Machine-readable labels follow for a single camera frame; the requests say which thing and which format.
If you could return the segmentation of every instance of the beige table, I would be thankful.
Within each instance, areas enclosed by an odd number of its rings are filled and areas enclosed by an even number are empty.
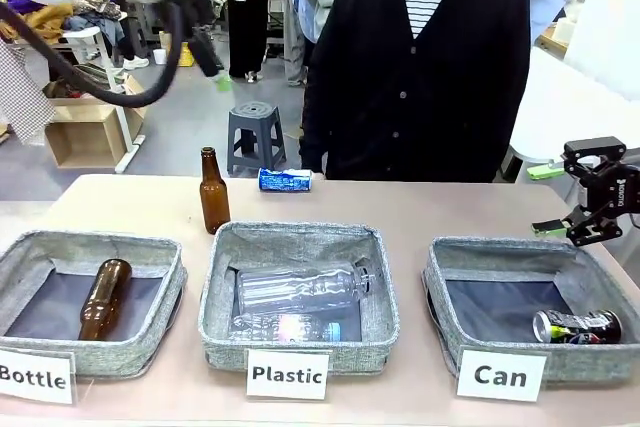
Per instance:
[[[263,194],[255,180],[229,180],[231,212],[237,220],[366,223],[379,229],[401,319],[400,339],[382,375],[331,378],[325,402],[248,400],[242,374],[208,367],[196,328],[212,240],[202,223],[198,183],[196,178],[84,176],[53,205],[43,222],[46,227],[134,232],[182,242],[189,271],[186,295],[175,326],[144,377],[81,387],[85,397],[75,408],[2,398],[0,413],[65,419],[64,425],[70,419],[126,419],[170,421],[162,425],[262,421],[584,427],[640,419],[637,383],[543,392],[537,404],[455,396],[455,382],[443,363],[420,283],[428,246],[439,235],[526,237],[532,221],[567,212],[550,189],[530,185],[317,182],[308,194]],[[640,299],[638,289],[604,248],[592,250],[629,294]],[[7,425],[20,423],[14,419]]]

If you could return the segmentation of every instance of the shoe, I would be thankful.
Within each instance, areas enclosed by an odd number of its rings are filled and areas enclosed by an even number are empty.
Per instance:
[[[246,74],[244,74],[244,78],[247,79],[247,82],[249,84],[253,84],[255,82],[259,82],[262,80],[262,75],[258,74],[257,72],[254,72],[253,70],[251,72],[248,72]]]
[[[137,55],[134,56],[132,60],[124,59],[122,63],[122,67],[124,67],[125,70],[141,69],[147,65],[149,65],[149,59],[141,59]]]

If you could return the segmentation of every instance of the gray floor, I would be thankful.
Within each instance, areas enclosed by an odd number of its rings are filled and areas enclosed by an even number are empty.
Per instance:
[[[224,39],[217,44],[225,61],[227,46]],[[32,76],[44,85],[47,70],[42,59],[33,54],[28,66]],[[152,65],[134,71],[133,75],[144,87],[149,87],[160,70]],[[231,92],[218,92],[197,66],[179,68],[169,92],[148,109],[142,130],[146,141],[126,174],[198,176],[200,149],[212,146],[226,175],[228,112],[234,105],[250,100],[279,107],[287,161],[278,165],[278,169],[299,167],[297,134],[303,90],[287,86],[280,59],[269,59],[262,73],[264,79],[259,83],[234,82]],[[56,200],[78,176],[93,172],[111,171],[58,169],[47,147],[23,146],[12,136],[0,145],[0,201]],[[249,177],[256,173],[253,169],[236,168],[234,176]]]

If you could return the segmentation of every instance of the soda can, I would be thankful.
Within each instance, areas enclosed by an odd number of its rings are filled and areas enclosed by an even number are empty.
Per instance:
[[[618,344],[622,325],[610,310],[588,315],[541,310],[533,318],[533,333],[538,342],[546,344]]]
[[[260,169],[258,186],[262,191],[270,192],[307,192],[311,190],[310,170],[275,170]]]

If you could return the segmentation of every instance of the white label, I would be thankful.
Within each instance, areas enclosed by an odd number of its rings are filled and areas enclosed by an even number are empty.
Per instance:
[[[536,402],[547,357],[465,350],[458,395]]]
[[[72,404],[71,359],[0,350],[0,393]]]
[[[247,395],[324,400],[329,356],[250,350]]]

